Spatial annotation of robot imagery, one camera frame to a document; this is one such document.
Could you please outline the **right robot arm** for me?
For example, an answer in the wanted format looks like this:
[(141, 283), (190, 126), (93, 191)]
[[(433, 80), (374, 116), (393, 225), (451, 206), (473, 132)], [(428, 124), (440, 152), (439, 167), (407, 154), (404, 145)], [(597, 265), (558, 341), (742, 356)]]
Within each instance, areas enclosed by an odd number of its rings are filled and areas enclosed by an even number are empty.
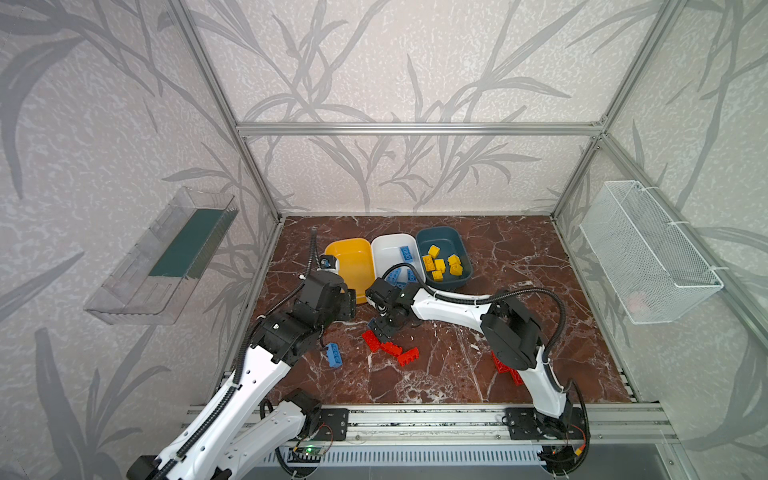
[[(550, 298), (558, 309), (557, 327), (547, 341), (542, 339), (538, 317), (520, 300), (529, 294)], [(554, 292), (529, 287), (493, 295), (466, 295), (415, 283), (400, 288), (378, 278), (366, 290), (366, 298), (377, 311), (369, 326), (381, 342), (391, 340), (411, 318), (481, 333), (496, 359), (518, 372), (532, 399), (538, 433), (549, 439), (566, 435), (573, 405), (567, 387), (551, 367), (550, 353), (565, 330), (567, 310)]]

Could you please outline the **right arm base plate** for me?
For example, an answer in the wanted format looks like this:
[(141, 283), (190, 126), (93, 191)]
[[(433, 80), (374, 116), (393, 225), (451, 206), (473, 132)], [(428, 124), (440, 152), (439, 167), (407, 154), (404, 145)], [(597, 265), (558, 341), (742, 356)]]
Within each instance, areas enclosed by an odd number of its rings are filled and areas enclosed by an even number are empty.
[(584, 412), (570, 404), (560, 417), (544, 415), (535, 408), (506, 408), (502, 424), (511, 440), (583, 440), (587, 430)]

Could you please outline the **red brick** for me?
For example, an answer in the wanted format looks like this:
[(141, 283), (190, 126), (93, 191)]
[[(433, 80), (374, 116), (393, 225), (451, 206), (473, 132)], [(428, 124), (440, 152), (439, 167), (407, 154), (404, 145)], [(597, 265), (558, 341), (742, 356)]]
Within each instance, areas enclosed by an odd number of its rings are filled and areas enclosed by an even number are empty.
[(382, 343), (380, 349), (393, 357), (399, 357), (403, 353), (403, 349), (392, 342)]
[(375, 353), (381, 349), (381, 342), (373, 331), (371, 330), (365, 331), (362, 334), (362, 339), (364, 340), (365, 344), (368, 346), (371, 352)]
[(493, 359), (495, 368), (498, 373), (505, 373), (506, 372), (506, 366), (496, 357), (494, 353), (491, 353), (491, 357)]
[(397, 361), (401, 367), (405, 367), (420, 358), (420, 351), (418, 348), (411, 348), (404, 351), (397, 357)]
[(523, 380), (522, 380), (522, 378), (519, 375), (519, 372), (517, 370), (510, 369), (509, 370), (509, 374), (510, 374), (512, 380), (513, 380), (513, 383), (516, 386), (522, 386), (524, 384), (524, 382), (523, 382)]

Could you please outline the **blue brick group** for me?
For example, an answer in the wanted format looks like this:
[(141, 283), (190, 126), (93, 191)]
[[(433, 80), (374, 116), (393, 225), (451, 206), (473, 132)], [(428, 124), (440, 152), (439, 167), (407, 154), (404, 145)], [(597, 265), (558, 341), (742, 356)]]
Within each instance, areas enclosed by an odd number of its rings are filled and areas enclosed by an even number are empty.
[(402, 246), (399, 250), (404, 262), (412, 262), (414, 260), (413, 254), (408, 246)]

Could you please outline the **yellow long brick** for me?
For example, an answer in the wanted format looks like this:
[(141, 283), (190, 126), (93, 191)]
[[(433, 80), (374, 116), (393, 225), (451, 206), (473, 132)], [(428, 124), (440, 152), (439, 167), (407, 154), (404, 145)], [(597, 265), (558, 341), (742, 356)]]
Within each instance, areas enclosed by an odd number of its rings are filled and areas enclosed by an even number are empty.
[(433, 258), (431, 255), (425, 255), (423, 258), (423, 263), (425, 265), (425, 271), (426, 272), (435, 272), (438, 270), (436, 265), (436, 259)]

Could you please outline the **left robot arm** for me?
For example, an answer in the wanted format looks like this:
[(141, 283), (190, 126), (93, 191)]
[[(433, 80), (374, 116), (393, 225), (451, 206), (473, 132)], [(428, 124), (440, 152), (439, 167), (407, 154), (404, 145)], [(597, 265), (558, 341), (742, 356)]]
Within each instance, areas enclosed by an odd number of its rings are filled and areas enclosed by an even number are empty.
[(320, 402), (300, 390), (244, 425), (324, 330), (353, 317), (355, 307), (354, 291), (337, 273), (307, 274), (289, 311), (274, 311), (250, 330), (233, 373), (201, 413), (159, 454), (139, 457), (127, 478), (240, 479), (286, 442), (321, 431)]

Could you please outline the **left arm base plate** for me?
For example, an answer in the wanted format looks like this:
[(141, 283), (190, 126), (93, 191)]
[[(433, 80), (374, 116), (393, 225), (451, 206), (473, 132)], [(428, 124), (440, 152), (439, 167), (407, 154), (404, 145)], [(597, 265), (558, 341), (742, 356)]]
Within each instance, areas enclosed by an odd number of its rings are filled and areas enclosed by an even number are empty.
[(349, 427), (348, 408), (321, 408), (309, 414), (301, 439), (336, 442), (344, 441)]

